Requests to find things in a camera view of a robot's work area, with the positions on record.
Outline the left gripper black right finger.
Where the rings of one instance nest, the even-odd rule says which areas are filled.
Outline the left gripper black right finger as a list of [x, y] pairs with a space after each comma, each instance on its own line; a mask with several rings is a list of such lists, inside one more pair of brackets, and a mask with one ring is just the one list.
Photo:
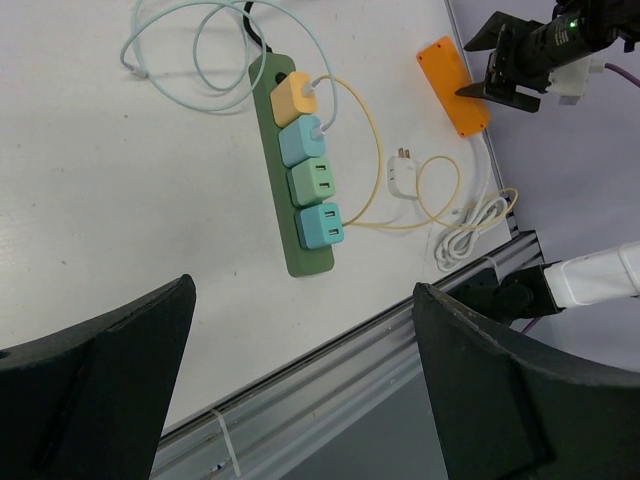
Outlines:
[[571, 355], [432, 285], [413, 323], [451, 479], [636, 479], [639, 375]]

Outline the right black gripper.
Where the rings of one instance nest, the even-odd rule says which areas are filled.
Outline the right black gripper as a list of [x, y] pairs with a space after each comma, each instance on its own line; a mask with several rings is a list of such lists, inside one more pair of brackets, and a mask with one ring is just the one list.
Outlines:
[[484, 99], [528, 113], [544, 94], [551, 71], [624, 41], [631, 52], [639, 42], [637, 1], [558, 1], [547, 23], [494, 12], [464, 45], [467, 52], [491, 52], [484, 81], [459, 88], [460, 97]]

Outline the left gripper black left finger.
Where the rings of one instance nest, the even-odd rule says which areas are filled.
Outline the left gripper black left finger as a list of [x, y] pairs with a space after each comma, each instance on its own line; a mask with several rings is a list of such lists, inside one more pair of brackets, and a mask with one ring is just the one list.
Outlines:
[[195, 304], [183, 275], [2, 350], [2, 478], [149, 478]]

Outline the orange rectangular block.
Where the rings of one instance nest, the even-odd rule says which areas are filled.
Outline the orange rectangular block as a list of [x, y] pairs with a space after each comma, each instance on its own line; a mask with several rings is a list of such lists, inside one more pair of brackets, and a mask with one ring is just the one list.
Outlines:
[[416, 60], [458, 135], [482, 133], [489, 126], [490, 111], [484, 100], [457, 94], [472, 78], [453, 40], [441, 37], [418, 52]]

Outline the white charger block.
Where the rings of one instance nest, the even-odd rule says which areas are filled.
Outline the white charger block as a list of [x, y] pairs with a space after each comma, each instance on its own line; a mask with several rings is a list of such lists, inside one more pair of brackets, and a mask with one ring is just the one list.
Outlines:
[[386, 163], [387, 188], [397, 199], [415, 201], [417, 199], [417, 163], [411, 158], [410, 151], [399, 148]]

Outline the yellow plug adapter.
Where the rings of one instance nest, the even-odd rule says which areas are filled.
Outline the yellow plug adapter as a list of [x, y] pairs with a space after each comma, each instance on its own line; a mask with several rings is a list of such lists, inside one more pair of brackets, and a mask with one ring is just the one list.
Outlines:
[[317, 111], [317, 99], [311, 83], [310, 74], [294, 71], [271, 91], [272, 112], [278, 127], [284, 128], [301, 115]]

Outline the light blue plug adapter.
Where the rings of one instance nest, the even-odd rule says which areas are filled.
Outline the light blue plug adapter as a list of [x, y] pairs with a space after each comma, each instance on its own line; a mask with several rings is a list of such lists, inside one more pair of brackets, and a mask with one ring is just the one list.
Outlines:
[[326, 153], [323, 135], [314, 133], [321, 125], [315, 115], [301, 115], [278, 134], [281, 159], [287, 168], [293, 168], [309, 159], [322, 157]]

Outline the green plug adapter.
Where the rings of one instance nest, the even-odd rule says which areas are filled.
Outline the green plug adapter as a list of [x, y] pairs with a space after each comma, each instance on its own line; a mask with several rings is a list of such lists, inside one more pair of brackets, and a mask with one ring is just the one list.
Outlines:
[[309, 158], [287, 174], [292, 203], [298, 207], [322, 203], [335, 195], [335, 182], [326, 157]]

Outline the teal plug adapter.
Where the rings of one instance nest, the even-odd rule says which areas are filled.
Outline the teal plug adapter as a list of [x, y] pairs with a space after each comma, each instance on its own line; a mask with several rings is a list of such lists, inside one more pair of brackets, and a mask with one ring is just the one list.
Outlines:
[[321, 203], [298, 211], [296, 227], [306, 250], [328, 247], [344, 240], [343, 222], [336, 203]]

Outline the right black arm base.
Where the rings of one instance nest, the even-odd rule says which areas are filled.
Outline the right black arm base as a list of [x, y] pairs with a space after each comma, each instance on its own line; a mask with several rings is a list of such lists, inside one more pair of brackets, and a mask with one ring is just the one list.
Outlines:
[[484, 268], [447, 291], [456, 309], [466, 317], [483, 316], [502, 323], [494, 300], [500, 283], [494, 269]]

